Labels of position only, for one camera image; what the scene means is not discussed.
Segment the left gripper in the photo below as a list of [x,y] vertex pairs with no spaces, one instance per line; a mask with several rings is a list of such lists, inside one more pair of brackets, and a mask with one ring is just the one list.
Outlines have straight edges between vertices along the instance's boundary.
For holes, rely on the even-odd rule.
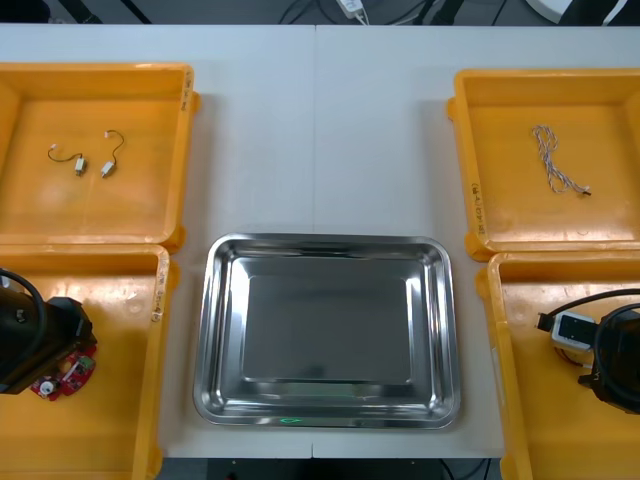
[[86,352],[97,346],[93,324],[80,302],[53,297],[45,306],[46,329],[35,352],[33,382],[56,373],[59,364],[73,352]]

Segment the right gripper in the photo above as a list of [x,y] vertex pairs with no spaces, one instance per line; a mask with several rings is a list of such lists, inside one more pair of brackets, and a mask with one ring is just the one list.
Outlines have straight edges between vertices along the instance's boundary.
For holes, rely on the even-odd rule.
[[591,372],[578,377],[602,402],[639,414],[639,308],[619,307],[595,329]]

